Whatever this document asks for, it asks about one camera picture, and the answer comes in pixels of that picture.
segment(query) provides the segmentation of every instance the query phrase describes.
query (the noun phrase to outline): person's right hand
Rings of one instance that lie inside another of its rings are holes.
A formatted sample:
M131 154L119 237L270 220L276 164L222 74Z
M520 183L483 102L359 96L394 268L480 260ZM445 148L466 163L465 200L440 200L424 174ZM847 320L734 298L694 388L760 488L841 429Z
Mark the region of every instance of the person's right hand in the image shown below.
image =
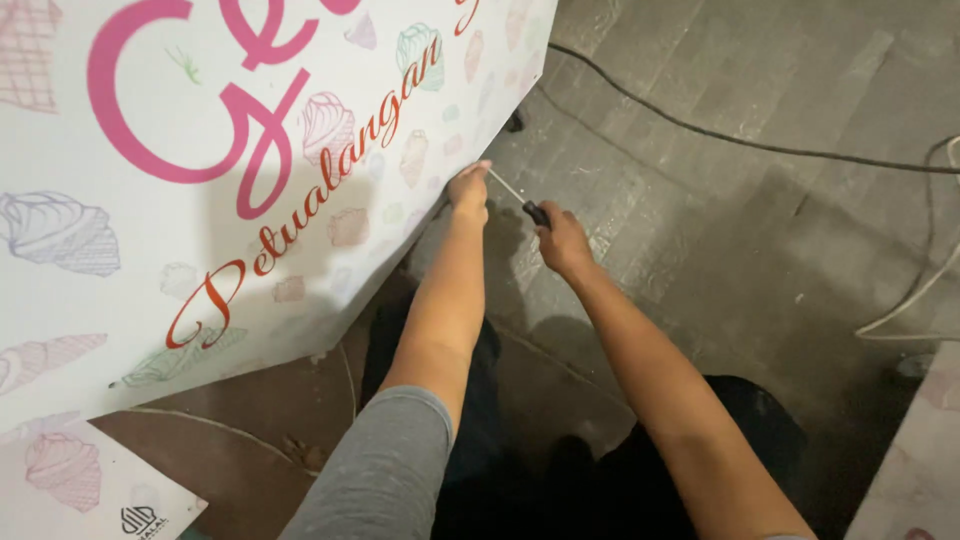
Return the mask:
M570 211L564 211L553 201L543 201L540 208L550 216L551 229L537 227L540 254L547 268L570 280L576 272L594 263L587 233Z

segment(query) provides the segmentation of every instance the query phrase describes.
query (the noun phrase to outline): black cable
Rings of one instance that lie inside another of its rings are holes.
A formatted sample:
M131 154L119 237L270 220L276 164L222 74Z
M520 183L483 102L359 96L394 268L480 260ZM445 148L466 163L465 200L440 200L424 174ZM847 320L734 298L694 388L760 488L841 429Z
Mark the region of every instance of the black cable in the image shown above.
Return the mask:
M611 86L616 88L616 90L619 91L621 94L641 104L643 107L649 109L651 112L653 112L660 118L663 118L664 120L666 120L667 122L670 122L671 124L680 126L685 130L690 130L691 132L694 132L700 135L706 135L706 136L717 138L720 140L725 140L727 142L732 142L733 144L739 144L741 146L747 146L749 148L756 148L757 150L764 150L766 152L776 152L777 154L786 154L789 156L802 156L805 158L823 158L825 160L846 161L849 163L857 163L860 165L870 165L872 167L882 167L885 169L898 169L901 171L913 171L913 172L936 173L936 174L954 174L954 175L960 174L960 169L956 169L953 167L932 167L928 164L915 165L913 163L897 163L895 161L869 160L867 158L859 158L857 156L846 156L844 154L834 154L832 152L797 150L795 148L786 148L783 146L774 146L772 144L762 144L759 142L752 142L750 140L746 140L743 138L739 138L731 135L725 135L712 130L701 128L699 126L694 126L693 124L684 122L679 118L671 116L668 112L661 109L660 107L657 107L656 105L650 103L649 101L637 96L627 88L623 87L620 83L615 81L609 74L607 74L606 71L604 71L602 67L597 65L596 62L578 53L577 51L568 49L556 43L548 43L547 46L555 51L560 51L579 61L584 62L586 65L590 66L590 68L593 69L593 71L596 71L597 74L600 75L600 77L603 77L605 81L610 83Z

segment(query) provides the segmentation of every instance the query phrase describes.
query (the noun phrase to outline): concrete floor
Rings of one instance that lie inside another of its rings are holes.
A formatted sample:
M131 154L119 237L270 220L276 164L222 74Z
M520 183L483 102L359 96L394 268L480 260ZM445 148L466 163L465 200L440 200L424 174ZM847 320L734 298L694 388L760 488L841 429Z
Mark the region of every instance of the concrete floor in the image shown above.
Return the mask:
M562 0L552 39L699 125L920 162L932 143L960 133L956 28L953 0ZM784 403L810 437L796 503L821 538L841 538L915 390L892 367L924 350L852 332L947 256L960 236L955 180L928 185L923 175L685 133L552 51L522 110L528 128L493 142L494 168L525 195L573 210L621 288L703 372L748 378ZM487 296L505 338L504 414L532 463L571 432L601 454L626 434L630 411L583 310L542 266L531 224L496 184L491 197ZM413 276L443 228L441 215L408 257ZM396 281L386 288L403 288ZM958 299L948 275L880 331L957 334ZM359 382L371 310L348 334L345 356L157 406L189 408L281 448L288 434L322 464L350 421L346 366ZM199 528L214 539L275 537L309 485L296 467L230 433L132 417L96 423L208 498Z

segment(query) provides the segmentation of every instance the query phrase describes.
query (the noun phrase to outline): screwdriver handle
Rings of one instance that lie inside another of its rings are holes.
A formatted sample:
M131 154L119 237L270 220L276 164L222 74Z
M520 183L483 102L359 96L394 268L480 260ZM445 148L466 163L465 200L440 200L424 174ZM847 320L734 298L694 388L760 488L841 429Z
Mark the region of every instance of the screwdriver handle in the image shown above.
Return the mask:
M533 201L523 203L523 211L534 218L535 224L553 230L553 227L550 226L550 216L548 216L542 208L535 205Z

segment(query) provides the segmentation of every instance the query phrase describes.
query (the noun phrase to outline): gray floor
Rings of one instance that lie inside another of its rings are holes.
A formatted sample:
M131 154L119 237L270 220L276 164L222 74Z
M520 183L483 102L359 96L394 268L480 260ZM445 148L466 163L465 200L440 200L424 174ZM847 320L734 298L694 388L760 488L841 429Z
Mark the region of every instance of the gray floor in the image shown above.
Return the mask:
M552 39L702 126L920 162L960 133L956 28L960 2L947 0L562 0ZM527 196L573 210L597 258L702 371L754 380L789 408L810 438L797 504L824 538L841 537L914 391L891 368L923 345L872 345L852 332L926 265L924 175L685 133L553 51L522 110L528 128L493 142L494 168ZM960 193L945 176L929 188L935 267L958 237ZM571 398L526 409L520 427L546 440L557 434L549 418L579 414L577 430L591 431L607 414L622 435L622 406L592 417L577 406L597 393L621 399L586 315L542 266L516 204L495 184L491 196L488 310L528 348L517 355L548 360L524 364L529 385L505 389L505 400L568 377ZM424 234L414 274L442 228L440 219ZM948 276L879 331L960 333L958 298Z

